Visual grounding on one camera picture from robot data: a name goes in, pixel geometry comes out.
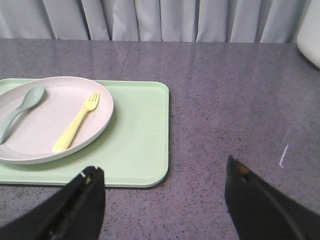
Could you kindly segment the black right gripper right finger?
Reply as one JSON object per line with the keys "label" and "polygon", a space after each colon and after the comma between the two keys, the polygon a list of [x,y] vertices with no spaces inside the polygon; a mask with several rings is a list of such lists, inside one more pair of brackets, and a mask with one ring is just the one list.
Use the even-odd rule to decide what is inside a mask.
{"label": "black right gripper right finger", "polygon": [[290,199],[232,156],[224,197],[241,240],[318,240],[320,216]]}

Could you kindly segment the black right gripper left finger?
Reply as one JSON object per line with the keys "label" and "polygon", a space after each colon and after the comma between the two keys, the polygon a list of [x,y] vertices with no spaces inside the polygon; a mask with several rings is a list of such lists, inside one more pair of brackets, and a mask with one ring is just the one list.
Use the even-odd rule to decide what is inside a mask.
{"label": "black right gripper left finger", "polygon": [[104,171],[88,166],[48,200],[1,227],[2,240],[97,240],[105,214]]}

